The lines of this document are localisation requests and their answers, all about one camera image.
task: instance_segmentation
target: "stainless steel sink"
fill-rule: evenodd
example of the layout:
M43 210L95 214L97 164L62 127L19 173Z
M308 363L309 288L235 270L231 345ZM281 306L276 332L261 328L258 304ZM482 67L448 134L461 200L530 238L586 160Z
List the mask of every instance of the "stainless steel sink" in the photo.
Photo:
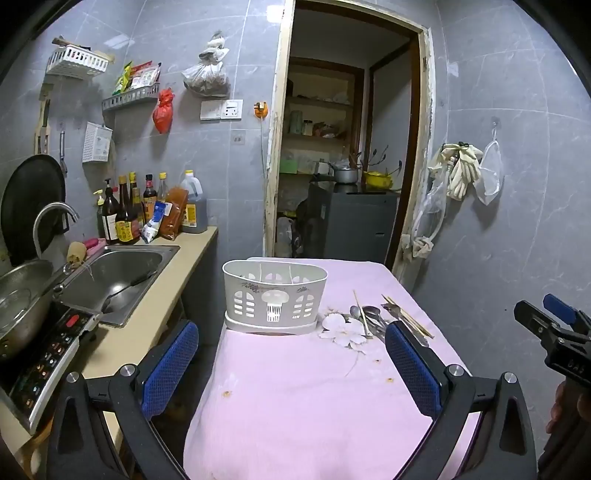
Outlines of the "stainless steel sink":
M134 308L180 247L138 245L105 247L74 272L57 289L56 300L90 313L101 313L101 322L123 327ZM126 287L139 276L156 271L144 282L111 298L101 312L108 295Z

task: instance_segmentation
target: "pink tablecloth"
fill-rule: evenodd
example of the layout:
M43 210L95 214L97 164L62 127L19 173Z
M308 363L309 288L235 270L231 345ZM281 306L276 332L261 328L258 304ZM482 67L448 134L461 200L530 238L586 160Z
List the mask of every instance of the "pink tablecloth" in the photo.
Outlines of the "pink tablecloth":
M462 364L439 329L383 266L303 260L328 279L319 313L391 296L434 336L444 364ZM425 435L423 416L380 340L365 355L314 332L222 332L212 376L191 421L184 468L193 480L386 480ZM441 479L453 478L478 420L469 417Z

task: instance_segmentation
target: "metal bolt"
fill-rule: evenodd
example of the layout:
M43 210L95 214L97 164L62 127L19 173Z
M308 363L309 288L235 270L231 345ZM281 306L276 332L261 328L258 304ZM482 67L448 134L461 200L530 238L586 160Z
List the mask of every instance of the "metal bolt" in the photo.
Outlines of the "metal bolt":
M124 377L131 377L131 375L133 375L134 372L135 372L135 367L131 364L124 365L119 370L119 373L121 375L123 375Z
M505 381L507 383L516 383L517 382L517 375L512 374L511 372L506 372L505 375L503 375L503 377L505 378Z
M76 382L78 382L79 378L80 378L80 374L78 372L71 372L66 377L66 381L68 383L76 383Z
M464 369L460 365L450 365L447 369L454 377L461 377L464 374Z

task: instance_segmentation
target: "blue gripper pad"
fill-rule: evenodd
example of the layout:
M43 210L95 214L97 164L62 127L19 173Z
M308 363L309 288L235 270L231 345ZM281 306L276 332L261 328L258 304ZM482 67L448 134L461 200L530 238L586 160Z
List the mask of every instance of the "blue gripper pad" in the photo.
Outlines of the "blue gripper pad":
M560 300L557 296L548 293L544 297L544 308L556 315L567 325L574 325L577 320L577 311L570 305Z
M435 419L441 412L439 384L394 322L386 328L385 343L419 411Z
M197 326L189 322L146 380L142 412L148 420L154 415L160 415L166 408L174 389L193 359L198 344Z

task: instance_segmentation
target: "black frying pan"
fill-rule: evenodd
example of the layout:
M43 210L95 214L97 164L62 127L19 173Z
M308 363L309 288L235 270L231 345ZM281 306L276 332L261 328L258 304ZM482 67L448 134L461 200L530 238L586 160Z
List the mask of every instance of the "black frying pan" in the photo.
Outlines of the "black frying pan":
M29 157L14 171L2 197L0 225L11 263L16 266L37 256L33 244L33 223L41 209L51 202L66 201L66 181L55 158L39 154ZM39 243L45 250L62 232L63 212L48 212L39 226Z

